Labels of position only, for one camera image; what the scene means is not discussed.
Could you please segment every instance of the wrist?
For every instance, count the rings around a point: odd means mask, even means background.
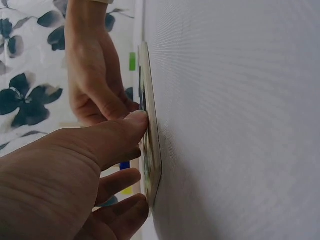
[[[69,0],[67,25],[89,30],[105,28],[108,4],[91,0]]]

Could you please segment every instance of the fingernail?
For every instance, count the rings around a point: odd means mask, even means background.
[[[133,120],[136,123],[142,124],[147,121],[148,115],[145,111],[138,110],[138,111],[135,111],[135,112],[129,114],[125,119],[126,120]]]

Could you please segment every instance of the floral curtain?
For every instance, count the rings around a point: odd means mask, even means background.
[[[1,0],[0,156],[59,129],[61,122],[77,121],[67,89],[67,6],[68,0]],[[105,27],[130,49],[132,37],[128,41],[122,29],[133,29],[133,5],[109,9]],[[120,54],[120,61],[127,60]],[[130,79],[123,81],[132,98]]]

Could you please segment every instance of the blue object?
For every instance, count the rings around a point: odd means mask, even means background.
[[[110,198],[107,202],[99,205],[99,208],[103,208],[103,207],[108,207],[108,206],[112,206],[118,203],[118,198],[116,196],[113,196],[112,198]]]
[[[120,170],[129,169],[129,168],[130,168],[130,162],[129,161],[120,163]]]

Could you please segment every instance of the knuckle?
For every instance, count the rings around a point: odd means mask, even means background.
[[[105,113],[106,115],[113,117],[118,116],[121,112],[121,109],[113,100],[109,100],[108,102],[105,102],[101,107],[101,112]]]

